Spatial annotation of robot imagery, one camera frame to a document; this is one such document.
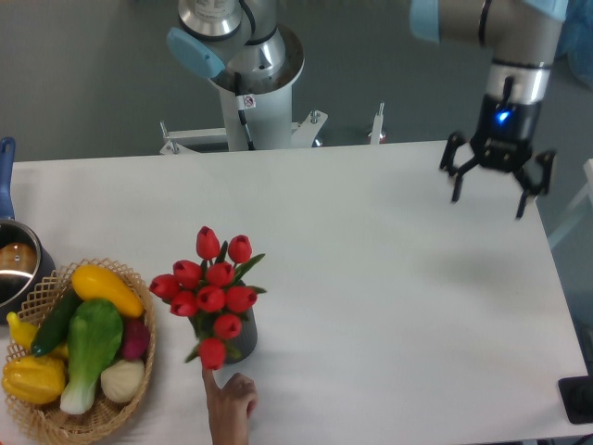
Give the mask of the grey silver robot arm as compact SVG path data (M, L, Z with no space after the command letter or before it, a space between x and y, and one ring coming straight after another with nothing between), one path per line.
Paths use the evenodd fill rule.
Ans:
M410 29L421 39L477 43L493 51L476 131L452 133L440 169L454 192L475 167L509 173L521 187L519 208L547 194L553 151L532 139L546 93L567 5L563 1L415 1ZM287 86L302 70L302 48L290 41L273 1L182 1L170 52L193 74L230 93L241 147L254 149L246 97Z

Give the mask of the bare human hand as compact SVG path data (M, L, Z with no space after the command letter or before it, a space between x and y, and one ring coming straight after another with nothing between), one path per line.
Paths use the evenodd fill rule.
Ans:
M212 443L247 444L249 418L259 402L255 382L246 375L236 373L220 387L209 369L202 370L202 378Z

